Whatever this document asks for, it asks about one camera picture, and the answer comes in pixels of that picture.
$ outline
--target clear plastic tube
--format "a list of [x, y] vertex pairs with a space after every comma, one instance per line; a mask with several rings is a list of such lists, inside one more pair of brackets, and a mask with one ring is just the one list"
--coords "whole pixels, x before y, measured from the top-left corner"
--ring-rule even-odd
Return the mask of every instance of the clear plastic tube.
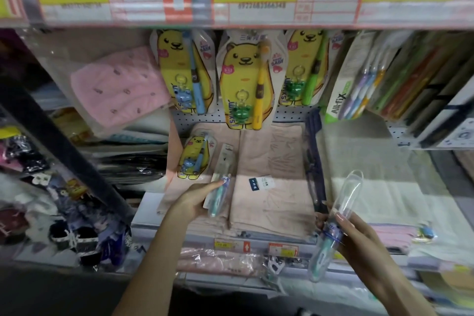
[[329, 213], [328, 221], [317, 239], [316, 252], [310, 260], [308, 277], [312, 282], [318, 282], [324, 277], [334, 257], [334, 253], [337, 251], [337, 247], [344, 236], [336, 222], [336, 213], [339, 212], [346, 218], [351, 216], [354, 203], [362, 190], [363, 181], [364, 175], [360, 170], [354, 170], [346, 177], [341, 187], [341, 192]]

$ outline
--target right hand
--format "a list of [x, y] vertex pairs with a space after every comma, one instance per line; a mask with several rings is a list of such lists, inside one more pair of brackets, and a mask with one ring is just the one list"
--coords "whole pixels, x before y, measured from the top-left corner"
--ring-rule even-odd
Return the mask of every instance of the right hand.
[[[325, 221], [327, 215], [319, 214]], [[374, 229], [352, 213], [347, 220], [336, 213], [336, 221], [346, 234], [338, 251], [369, 291], [384, 305], [390, 301], [394, 285], [407, 279], [382, 244]]]

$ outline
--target yellow toothbrush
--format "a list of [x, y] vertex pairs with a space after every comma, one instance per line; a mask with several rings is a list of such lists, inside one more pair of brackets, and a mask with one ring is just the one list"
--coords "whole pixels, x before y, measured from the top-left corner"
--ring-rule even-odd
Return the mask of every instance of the yellow toothbrush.
[[254, 130], [262, 128], [264, 114], [264, 82], [270, 58], [270, 42], [266, 39], [260, 43], [260, 58], [261, 63], [258, 70], [257, 90], [255, 92], [254, 119], [252, 121], [252, 128]]

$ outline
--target frog keychain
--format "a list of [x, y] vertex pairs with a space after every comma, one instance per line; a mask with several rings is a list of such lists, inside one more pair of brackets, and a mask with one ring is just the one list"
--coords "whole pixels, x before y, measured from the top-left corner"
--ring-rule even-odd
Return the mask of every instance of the frog keychain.
[[187, 78], [183, 74], [177, 74], [175, 77], [178, 86], [175, 88], [176, 101], [185, 109], [191, 109], [193, 106], [193, 93], [186, 87]]
[[296, 100], [304, 90], [305, 81], [301, 79], [305, 69], [299, 65], [293, 69], [293, 78], [288, 80], [285, 84], [285, 92], [288, 100]]
[[239, 125], [244, 125], [250, 117], [250, 111], [252, 110], [252, 107], [250, 105], [245, 104], [245, 101], [248, 99], [248, 96], [249, 94], [246, 90], [242, 89], [240, 91], [237, 91], [237, 105], [235, 105], [230, 112], [232, 118]]

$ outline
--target yellow bear packaging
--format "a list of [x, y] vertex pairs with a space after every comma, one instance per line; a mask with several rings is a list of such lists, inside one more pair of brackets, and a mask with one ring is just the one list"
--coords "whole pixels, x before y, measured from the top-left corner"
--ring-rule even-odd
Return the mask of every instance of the yellow bear packaging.
[[[305, 29], [295, 30], [288, 42], [288, 67], [286, 69], [285, 84], [288, 80], [297, 81], [297, 77], [301, 81], [306, 82], [311, 74], [311, 69], [316, 61], [317, 51], [321, 46], [323, 40], [323, 30], [321, 29]], [[298, 76], [294, 72], [302, 67], [303, 73]], [[295, 105], [301, 106], [301, 95], [295, 100], [288, 100], [284, 91], [285, 84], [281, 90], [280, 100], [281, 105]], [[314, 89], [313, 96], [321, 88], [322, 84], [318, 83]]]
[[[226, 123], [229, 128], [239, 130], [244, 126], [235, 123], [230, 111], [239, 102], [237, 93], [240, 90], [248, 92], [248, 98], [244, 103], [253, 107], [256, 99], [258, 70], [261, 65], [260, 52], [258, 45], [251, 43], [235, 44], [231, 42], [227, 44], [226, 49], [227, 53], [224, 57], [224, 64], [219, 78], [220, 91], [222, 99], [225, 101]], [[268, 63], [265, 69], [263, 121], [272, 112], [275, 97]], [[252, 129], [252, 120], [252, 111], [250, 111], [250, 117], [245, 123], [246, 129]]]
[[184, 164], [184, 160], [187, 158], [192, 158], [196, 160], [199, 156], [199, 153], [202, 149], [202, 143], [204, 142], [204, 136], [194, 136], [192, 137], [181, 154], [178, 164], [178, 177], [179, 178], [189, 178], [189, 180], [197, 180], [199, 175], [201, 175], [209, 164], [209, 143], [206, 143], [204, 148], [204, 156], [202, 158], [201, 168], [199, 169], [199, 174], [194, 175], [193, 168], [186, 169], [184, 172], [181, 172], [181, 167]]
[[[196, 104], [193, 102], [192, 109], [183, 108], [182, 105], [177, 102], [175, 98], [175, 89], [173, 88], [178, 86], [178, 83], [176, 82], [176, 76], [181, 74], [186, 77], [185, 87], [189, 90], [193, 89], [191, 64], [186, 46], [182, 42], [182, 33], [177, 30], [166, 30], [158, 37], [157, 44], [161, 74], [163, 75], [163, 79], [166, 83], [166, 86], [168, 87], [168, 91], [173, 97], [173, 102], [177, 108], [179, 108], [184, 113], [195, 113]], [[196, 60], [196, 72], [200, 79], [202, 97], [204, 99], [204, 105], [207, 112], [214, 97], [212, 81], [194, 42], [192, 45], [194, 59]]]

